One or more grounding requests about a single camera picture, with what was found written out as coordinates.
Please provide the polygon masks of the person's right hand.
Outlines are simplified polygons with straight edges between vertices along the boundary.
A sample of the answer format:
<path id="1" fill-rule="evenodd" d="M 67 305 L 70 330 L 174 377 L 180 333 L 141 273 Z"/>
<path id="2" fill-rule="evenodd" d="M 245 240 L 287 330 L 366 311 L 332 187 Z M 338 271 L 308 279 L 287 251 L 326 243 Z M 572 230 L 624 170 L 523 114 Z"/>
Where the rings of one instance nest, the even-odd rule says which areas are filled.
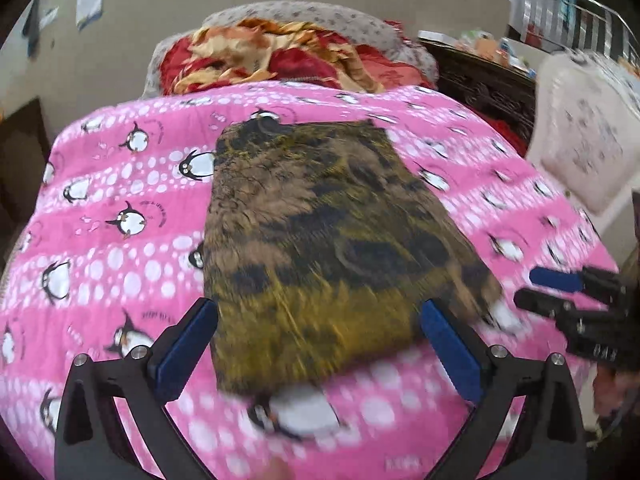
<path id="1" fill-rule="evenodd" d="M 639 374 L 616 372 L 599 365 L 593 379 L 593 409 L 598 416 L 610 416 L 624 403 L 627 393 L 639 385 Z"/>

